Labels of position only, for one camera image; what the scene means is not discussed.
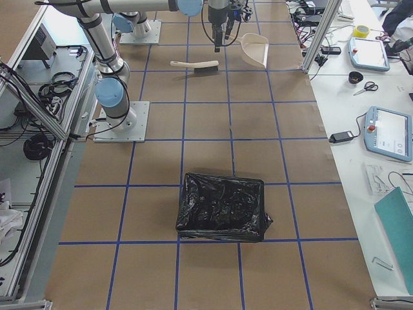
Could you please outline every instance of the brush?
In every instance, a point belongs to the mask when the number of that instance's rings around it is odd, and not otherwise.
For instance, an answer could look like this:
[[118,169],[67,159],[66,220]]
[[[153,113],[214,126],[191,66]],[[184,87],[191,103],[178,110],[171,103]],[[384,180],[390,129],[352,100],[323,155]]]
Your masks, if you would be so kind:
[[202,73],[209,73],[209,72],[217,72],[218,71],[218,61],[204,61],[201,63],[182,63],[180,61],[171,61],[170,65],[173,67],[185,67],[185,68],[193,68],[194,73],[202,74]]

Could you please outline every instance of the dustpan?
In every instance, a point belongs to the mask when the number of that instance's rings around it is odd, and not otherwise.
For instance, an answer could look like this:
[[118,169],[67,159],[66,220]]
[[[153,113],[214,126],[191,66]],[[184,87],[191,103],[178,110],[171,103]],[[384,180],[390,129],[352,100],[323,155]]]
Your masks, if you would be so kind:
[[243,61],[259,68],[267,68],[268,39],[258,34],[245,34],[238,37],[236,42],[241,44]]

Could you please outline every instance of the black cup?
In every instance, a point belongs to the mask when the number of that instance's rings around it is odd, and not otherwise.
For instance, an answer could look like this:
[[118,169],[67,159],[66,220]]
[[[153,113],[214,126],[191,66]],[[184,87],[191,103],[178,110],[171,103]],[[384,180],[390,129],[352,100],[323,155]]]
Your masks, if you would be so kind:
[[348,74],[348,81],[351,84],[357,84],[363,80],[363,75],[360,72],[352,71]]

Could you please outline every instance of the black bag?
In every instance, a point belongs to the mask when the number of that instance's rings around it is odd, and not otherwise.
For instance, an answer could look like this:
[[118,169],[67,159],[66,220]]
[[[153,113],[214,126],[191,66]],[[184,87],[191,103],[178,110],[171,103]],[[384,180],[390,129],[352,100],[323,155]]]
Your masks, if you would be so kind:
[[176,221],[180,237],[260,242],[271,223],[263,181],[185,174]]

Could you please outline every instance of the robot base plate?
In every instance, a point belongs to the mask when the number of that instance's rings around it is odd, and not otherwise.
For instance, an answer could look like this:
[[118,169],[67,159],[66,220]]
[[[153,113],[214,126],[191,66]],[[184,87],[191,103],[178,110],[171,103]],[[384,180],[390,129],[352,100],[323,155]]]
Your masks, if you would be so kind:
[[121,45],[149,45],[159,44],[159,37],[161,36],[161,21],[148,21],[152,31],[148,36],[137,38],[132,34],[122,34],[120,44]]
[[[131,101],[130,109],[134,109],[136,113],[136,124],[131,129],[116,132],[108,130],[94,136],[95,142],[144,142],[146,134],[146,126],[148,125],[149,101]],[[101,109],[100,118],[105,118],[106,113]],[[101,121],[97,123],[96,132],[109,129],[108,123]]]

